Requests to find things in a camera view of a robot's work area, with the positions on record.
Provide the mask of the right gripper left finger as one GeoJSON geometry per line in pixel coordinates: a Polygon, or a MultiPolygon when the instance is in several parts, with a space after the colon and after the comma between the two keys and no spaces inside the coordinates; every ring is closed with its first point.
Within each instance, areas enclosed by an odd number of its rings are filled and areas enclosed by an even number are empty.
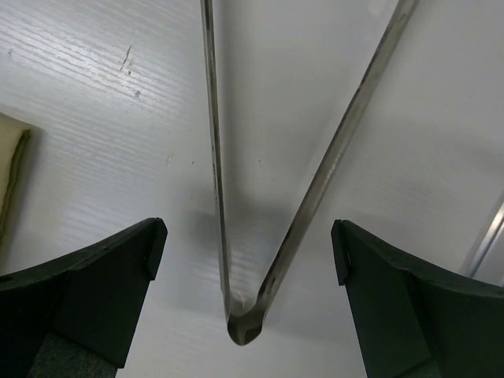
{"type": "Polygon", "coordinates": [[[3,377],[115,377],[125,366],[167,238],[148,218],[1,277],[3,377]]]}

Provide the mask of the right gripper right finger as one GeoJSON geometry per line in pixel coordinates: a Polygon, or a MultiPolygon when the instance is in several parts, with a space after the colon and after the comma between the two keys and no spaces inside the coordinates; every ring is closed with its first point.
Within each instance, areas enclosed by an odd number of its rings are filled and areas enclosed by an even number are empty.
{"type": "Polygon", "coordinates": [[[369,377],[501,377],[503,289],[440,268],[348,220],[333,224],[369,377]]]}

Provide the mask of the metal serving tongs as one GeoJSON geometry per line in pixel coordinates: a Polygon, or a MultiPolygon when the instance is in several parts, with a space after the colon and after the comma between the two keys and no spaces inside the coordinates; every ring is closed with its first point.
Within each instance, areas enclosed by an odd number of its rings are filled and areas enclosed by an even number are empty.
{"type": "Polygon", "coordinates": [[[202,2],[220,286],[235,344],[261,334],[416,5],[202,2]]]}

